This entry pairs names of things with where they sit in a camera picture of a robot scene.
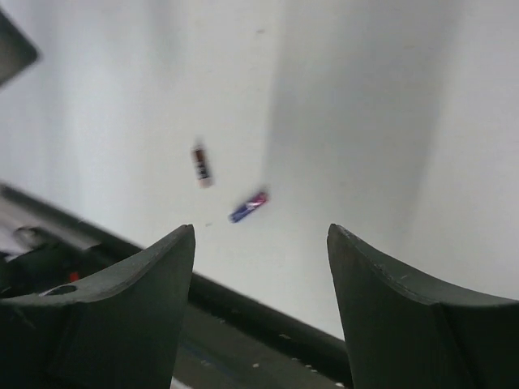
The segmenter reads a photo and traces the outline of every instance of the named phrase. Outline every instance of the white surface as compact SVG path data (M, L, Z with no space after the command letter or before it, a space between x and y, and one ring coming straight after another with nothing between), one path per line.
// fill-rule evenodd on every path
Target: white surface
M173 378L171 381L171 388L170 389L192 389L191 387L187 387L177 379Z
M141 245L193 223L196 271L339 337L332 222L519 297L519 3L0 3L45 56L0 92L1 179Z

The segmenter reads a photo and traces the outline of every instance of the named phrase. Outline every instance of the red object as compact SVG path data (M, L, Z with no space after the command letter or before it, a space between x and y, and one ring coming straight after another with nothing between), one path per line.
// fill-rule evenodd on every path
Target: red object
M69 275L69 279L71 280L71 282L79 280L79 273L77 271L72 272Z

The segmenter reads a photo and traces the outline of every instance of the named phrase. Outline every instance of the battery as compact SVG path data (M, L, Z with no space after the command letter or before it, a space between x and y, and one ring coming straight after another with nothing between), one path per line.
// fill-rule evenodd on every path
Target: battery
M244 204L240 205L233 213L229 215L231 223L238 223L245 216L252 213L254 210L261 207L268 201L268 195L266 192L261 191L254 197L248 199Z
M195 161L196 174L200 185L207 188L212 185L211 172L209 171L208 161L204 146L201 142L197 142L193 147L193 160Z

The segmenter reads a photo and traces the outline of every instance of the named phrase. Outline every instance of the black corner object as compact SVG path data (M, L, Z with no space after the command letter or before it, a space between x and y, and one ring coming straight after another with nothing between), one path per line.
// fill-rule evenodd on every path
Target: black corner object
M0 10L0 87L37 59L34 45Z
M438 280L334 224L328 255L355 389L519 388L519 302Z
M0 383L167 389L195 254L192 226L47 293L0 300Z

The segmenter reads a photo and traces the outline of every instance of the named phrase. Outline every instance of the blue battery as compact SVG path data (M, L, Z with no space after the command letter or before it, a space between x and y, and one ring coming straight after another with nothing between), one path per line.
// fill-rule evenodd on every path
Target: blue battery
M267 201L268 195L265 192L259 192L253 198L240 205L233 213L229 215L231 223L238 223L241 219L261 207Z

